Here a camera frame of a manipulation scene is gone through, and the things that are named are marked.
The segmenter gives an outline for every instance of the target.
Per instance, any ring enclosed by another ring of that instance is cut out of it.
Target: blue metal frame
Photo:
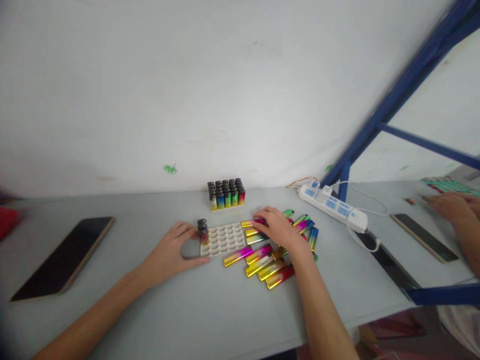
[[[378,124],[378,129],[386,133],[395,135],[400,139],[407,140],[425,149],[431,150],[437,154],[440,154],[452,160],[458,161],[459,163],[468,165],[471,168],[480,170],[480,159],[476,158],[473,155],[467,154],[459,150],[455,150],[445,145],[441,145],[437,142],[428,140],[418,135],[414,135],[408,131],[400,130],[399,128],[393,127],[391,125],[386,125],[384,123]]]
[[[456,44],[479,28],[480,0],[457,0],[353,138],[331,171],[320,181],[321,186],[331,186],[339,179],[347,181],[350,167],[381,131],[480,170],[480,161],[474,156],[387,125],[445,55]],[[344,201],[346,196],[347,184],[344,184],[343,187],[341,184],[339,198]],[[457,299],[457,304],[478,304],[480,284],[409,290],[407,293],[419,305],[453,304],[456,301],[453,299]]]
[[[430,287],[408,290],[408,296],[417,305],[480,305],[478,284]]]

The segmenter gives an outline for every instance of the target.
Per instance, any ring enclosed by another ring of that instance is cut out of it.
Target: hand
[[[208,257],[185,260],[182,246],[197,237],[197,228],[179,221],[163,237],[150,255],[135,270],[146,289],[159,285],[185,270],[210,262]]]
[[[446,192],[428,198],[428,204],[452,225],[463,220],[477,220],[469,203],[458,193]]]
[[[480,220],[480,197],[465,195],[461,192],[446,192],[446,194],[450,196],[454,195],[456,197],[465,199],[470,209],[475,213],[476,217]]]
[[[253,226],[266,234],[277,245],[287,249],[292,257],[303,253],[307,253],[310,258],[312,257],[309,243],[300,236],[298,231],[290,225],[285,215],[277,208],[267,206],[253,216],[264,218],[268,224],[268,226],[265,226],[259,222],[254,222]]]

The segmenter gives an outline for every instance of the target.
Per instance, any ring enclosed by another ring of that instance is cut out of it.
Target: person
[[[317,269],[310,245],[278,209],[267,206],[254,216],[264,218],[268,227],[261,223],[254,226],[290,253],[312,359],[358,360],[354,344]],[[127,307],[144,292],[183,271],[210,262],[209,258],[182,258],[183,244],[196,235],[194,226],[177,222],[136,269],[123,276],[90,310],[33,359],[85,359]]]
[[[467,263],[480,278],[480,198],[446,192],[427,201],[451,223]],[[442,305],[437,307],[437,311],[448,332],[480,358],[480,306]]]

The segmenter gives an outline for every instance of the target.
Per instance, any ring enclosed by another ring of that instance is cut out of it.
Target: green stain
[[[173,164],[173,166],[170,166],[170,165],[165,165],[163,167],[163,170],[165,170],[167,173],[169,174],[176,174],[177,173],[177,168],[175,167],[177,164]]]

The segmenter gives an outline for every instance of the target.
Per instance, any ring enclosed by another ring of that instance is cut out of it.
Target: white power strip
[[[347,225],[357,233],[365,233],[368,218],[364,212],[354,208],[332,196],[333,189],[325,185],[323,189],[317,181],[303,185],[298,189],[298,196],[307,203]]]

